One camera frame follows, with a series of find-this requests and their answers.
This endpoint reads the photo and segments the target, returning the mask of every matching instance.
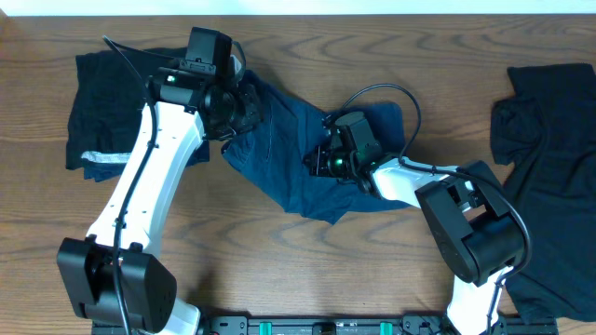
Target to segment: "wrinkled cloth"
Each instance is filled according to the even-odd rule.
[[[521,318],[596,321],[596,75],[588,64],[510,68],[516,96],[494,106],[494,161],[534,241],[507,280]]]
[[[355,184],[313,177],[303,157],[328,139],[318,108],[290,98],[247,71],[241,85],[254,84],[264,106],[264,121],[252,132],[236,136],[222,148],[225,160],[258,186],[286,212],[336,223],[346,212],[375,212],[408,205],[362,193]],[[363,111],[384,150],[404,145],[401,109],[395,103],[352,107]]]
[[[173,57],[184,57],[186,48],[148,50]],[[124,54],[142,78],[154,74],[169,60],[125,51]],[[120,175],[134,147],[141,126],[144,106],[141,89],[125,63],[113,51],[76,56],[78,90],[68,121],[66,168],[84,168],[85,179],[104,181]],[[94,160],[91,157],[100,153]],[[204,141],[189,165],[209,161],[209,143]]]

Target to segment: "wood grain surface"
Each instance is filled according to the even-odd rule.
[[[65,236],[82,238],[116,181],[64,168],[77,89],[75,55],[183,47],[193,26],[240,41],[258,75],[324,110],[380,82],[423,107],[411,157],[493,162],[494,101],[512,94],[508,66],[594,63],[594,16],[11,18],[0,40],[0,333],[86,334],[55,263]],[[393,91],[409,134],[413,107]],[[443,311],[453,275],[418,210],[345,215],[337,224],[284,214],[236,173],[213,143],[188,168],[164,233],[162,261],[180,296],[254,315],[398,315]],[[503,180],[510,167],[494,166]],[[515,313],[505,294],[501,311]],[[563,334],[596,325],[561,319]]]

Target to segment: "black cable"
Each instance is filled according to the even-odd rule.
[[[139,164],[139,168],[135,173],[132,182],[130,183],[129,190],[127,191],[126,195],[124,196],[124,200],[122,201],[122,207],[120,208],[120,212],[118,213],[118,217],[115,219],[115,232],[114,232],[114,250],[112,252],[112,264],[114,266],[114,288],[115,288],[115,295],[118,300],[118,306],[120,307],[120,314],[122,314],[122,324],[124,330],[126,331],[127,335],[131,335],[131,327],[129,322],[129,313],[127,309],[126,302],[124,301],[124,294],[122,292],[122,282],[120,278],[120,237],[122,235],[122,229],[126,227],[126,223],[124,222],[124,216],[127,214],[127,208],[129,206],[130,199],[132,194],[134,193],[134,189],[141,178],[142,171],[144,170],[145,166],[147,165],[147,161],[149,160],[149,156],[153,151],[153,148],[156,145],[156,138],[157,138],[157,113],[156,108],[153,103],[153,99],[151,99],[151,94],[149,93],[149,89],[145,86],[145,83],[142,80],[141,75],[137,72],[134,68],[130,60],[127,59],[126,56],[118,49],[116,46],[121,46],[117,43],[112,42],[110,38],[107,36],[103,37],[103,41],[105,44],[108,45],[115,53],[120,55],[120,58],[125,62],[127,68],[129,69],[130,73],[134,77],[135,81],[139,86],[142,88],[142,95],[145,100],[145,103],[149,106],[149,110],[151,111],[151,140],[147,143],[147,151],[145,155],[142,157],[142,161]]]
[[[140,53],[140,54],[151,56],[151,57],[161,58],[161,59],[164,59],[164,60],[182,60],[181,58],[174,57],[174,56],[167,56],[167,55],[162,55],[162,54],[158,54],[158,53],[151,52],[151,51],[139,50],[139,49],[136,49],[134,47],[123,46],[123,45],[121,45],[119,43],[116,43],[114,41],[112,41],[112,44],[114,46],[116,46],[118,48],[121,48],[121,49],[124,49],[126,51],[136,52],[136,53]]]
[[[469,175],[464,172],[454,172],[451,170],[437,169],[437,167],[434,165],[432,167],[417,167],[417,166],[409,165],[405,162],[405,160],[403,159],[403,156],[406,155],[406,153],[408,152],[408,149],[412,145],[414,139],[416,138],[416,135],[418,135],[418,131],[420,130],[420,127],[422,125],[422,112],[420,110],[420,105],[418,104],[418,101],[412,95],[412,93],[410,93],[407,89],[405,89],[401,86],[395,85],[395,84],[376,84],[376,85],[372,85],[369,87],[365,87],[362,90],[360,90],[358,93],[356,93],[352,97],[350,97],[350,99],[348,99],[344,103],[344,105],[342,106],[342,109],[344,110],[355,98],[357,98],[361,94],[363,94],[367,91],[370,91],[372,89],[375,89],[375,88],[380,88],[380,87],[391,87],[391,88],[400,90],[401,92],[405,93],[412,100],[413,105],[416,108],[416,114],[417,114],[417,119],[418,119],[417,123],[416,123],[416,129],[414,130],[413,135],[410,137],[410,140],[406,143],[406,145],[404,145],[404,147],[401,149],[400,154],[398,155],[398,161],[400,162],[400,165],[410,168],[410,169],[413,169],[413,170],[418,170],[421,172],[428,172],[428,173],[433,173],[433,174],[435,174],[435,173],[446,174],[446,175],[453,176],[456,178],[461,178],[465,181],[470,181],[470,182],[473,182],[476,184],[484,184],[484,185],[490,186],[491,188],[494,189],[494,191],[496,192],[499,199],[501,199],[501,201],[503,201],[505,203],[505,205],[509,208],[511,215],[513,216],[513,219],[515,220],[515,222],[517,223],[518,227],[521,230],[521,233],[523,234],[523,243],[525,245],[525,254],[524,254],[523,259],[521,260],[520,264],[515,266],[511,271],[509,271],[505,274],[501,274],[494,282],[494,292],[493,292],[493,297],[491,298],[491,304],[489,307],[489,311],[488,311],[488,315],[487,315],[487,323],[486,323],[486,334],[491,335],[491,328],[492,328],[491,320],[493,318],[493,310],[496,307],[496,299],[499,295],[499,292],[501,291],[501,288],[503,287],[503,282],[507,278],[517,274],[524,267],[526,267],[532,258],[532,238],[530,236],[530,232],[528,231],[528,228],[525,225],[525,222],[523,221],[522,216],[520,216],[520,213],[518,213],[518,211],[515,209],[515,207],[513,207],[513,205],[511,205],[511,203],[508,201],[507,197],[505,196],[505,194],[503,193],[503,191],[499,185],[494,185],[492,182],[487,181],[485,178],[482,178],[479,176],[472,176],[472,175]]]

